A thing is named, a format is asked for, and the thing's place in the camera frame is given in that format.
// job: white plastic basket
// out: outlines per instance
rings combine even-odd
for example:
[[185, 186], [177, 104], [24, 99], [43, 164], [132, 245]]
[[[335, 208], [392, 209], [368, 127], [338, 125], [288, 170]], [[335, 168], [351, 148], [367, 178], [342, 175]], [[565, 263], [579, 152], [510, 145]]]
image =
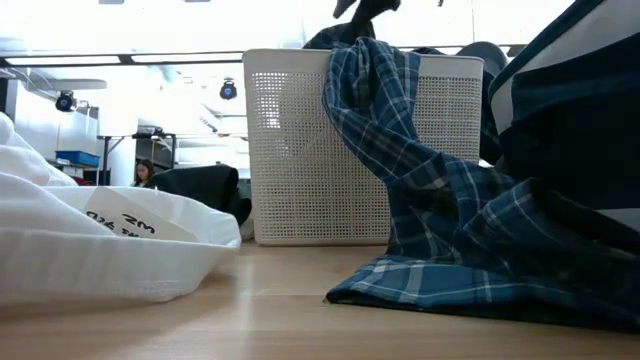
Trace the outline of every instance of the white plastic basket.
[[[256, 241], [264, 245], [382, 244], [382, 183], [329, 123], [322, 92], [329, 51], [244, 53]], [[477, 163], [482, 60], [424, 56], [414, 111], [422, 143]]]

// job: plaid fabric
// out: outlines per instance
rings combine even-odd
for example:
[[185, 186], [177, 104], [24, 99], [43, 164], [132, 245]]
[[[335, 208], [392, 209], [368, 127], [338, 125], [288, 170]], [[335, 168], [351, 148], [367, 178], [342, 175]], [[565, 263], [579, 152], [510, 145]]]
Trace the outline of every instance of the plaid fabric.
[[330, 302], [640, 329], [640, 234], [540, 181], [421, 144], [412, 122], [420, 56], [370, 38], [333, 44], [323, 104], [386, 185], [392, 221], [387, 254], [332, 289]]

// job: wooden table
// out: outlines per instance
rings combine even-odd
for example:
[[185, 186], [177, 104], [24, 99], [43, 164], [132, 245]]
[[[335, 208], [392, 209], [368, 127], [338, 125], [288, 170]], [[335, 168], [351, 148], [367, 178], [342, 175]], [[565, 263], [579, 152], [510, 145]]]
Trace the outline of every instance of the wooden table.
[[166, 304], [0, 308], [0, 359], [640, 359], [640, 338], [323, 303], [380, 247], [247, 246]]

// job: ceiling light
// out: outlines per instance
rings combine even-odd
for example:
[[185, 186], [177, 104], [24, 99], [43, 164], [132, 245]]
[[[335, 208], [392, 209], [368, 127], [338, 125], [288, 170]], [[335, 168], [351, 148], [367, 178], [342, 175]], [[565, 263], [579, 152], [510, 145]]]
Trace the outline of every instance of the ceiling light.
[[242, 61], [242, 53], [134, 55], [131, 58], [138, 63]]
[[95, 65], [95, 64], [119, 64], [117, 56], [56, 56], [56, 57], [19, 57], [7, 58], [10, 65]]

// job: person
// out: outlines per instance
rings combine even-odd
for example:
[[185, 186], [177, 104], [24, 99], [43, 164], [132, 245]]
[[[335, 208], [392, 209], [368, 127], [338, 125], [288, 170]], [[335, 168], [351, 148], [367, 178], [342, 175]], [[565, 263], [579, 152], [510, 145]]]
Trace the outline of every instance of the person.
[[153, 163], [149, 159], [143, 159], [136, 165], [136, 182], [135, 187], [144, 187], [154, 174]]

